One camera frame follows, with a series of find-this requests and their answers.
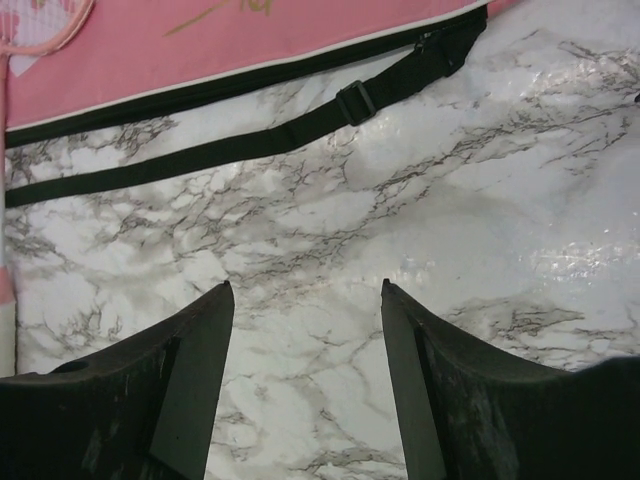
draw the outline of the shoulder strap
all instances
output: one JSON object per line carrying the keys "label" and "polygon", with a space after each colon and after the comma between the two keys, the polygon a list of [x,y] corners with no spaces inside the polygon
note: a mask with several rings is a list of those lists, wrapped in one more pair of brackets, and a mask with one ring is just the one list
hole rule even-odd
{"label": "shoulder strap", "polygon": [[411,97],[462,67],[486,27],[486,7],[478,10],[483,12],[470,12],[474,15],[461,16],[460,23],[422,36],[409,55],[376,77],[352,83],[340,90],[333,100],[281,125],[196,145],[125,167],[14,188],[6,193],[6,206],[14,208],[133,187],[228,163],[283,154],[346,125],[360,125],[383,108]]}

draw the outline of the marble surface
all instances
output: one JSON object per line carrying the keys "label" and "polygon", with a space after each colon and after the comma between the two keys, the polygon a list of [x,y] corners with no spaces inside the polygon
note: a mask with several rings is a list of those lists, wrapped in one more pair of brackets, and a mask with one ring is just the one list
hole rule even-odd
{"label": "marble surface", "polygon": [[[404,479],[379,316],[391,278],[577,369],[640,353],[640,3],[524,0],[467,66],[291,153],[8,213],[21,372],[229,279],[207,480]],[[12,186],[264,128],[401,53],[168,118],[14,149]]]}

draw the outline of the gold line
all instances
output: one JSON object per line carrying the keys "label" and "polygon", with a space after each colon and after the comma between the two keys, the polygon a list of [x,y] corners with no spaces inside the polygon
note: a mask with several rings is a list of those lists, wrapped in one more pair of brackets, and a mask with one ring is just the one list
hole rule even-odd
{"label": "gold line", "polygon": [[224,7],[227,3],[229,3],[231,0],[221,0],[220,3],[218,3],[217,5],[214,5],[213,7],[207,8],[204,12],[200,13],[199,15],[193,17],[191,20],[187,20],[186,22],[178,25],[175,28],[172,28],[171,30],[169,30],[167,33],[165,33],[163,35],[163,37],[168,37],[169,35],[173,35],[174,33],[178,33],[182,30],[184,30],[187,27],[190,27],[191,25],[193,25],[194,23],[199,22],[200,20],[202,20],[204,17],[206,17],[207,15],[209,15],[210,13],[218,10],[220,7]]}

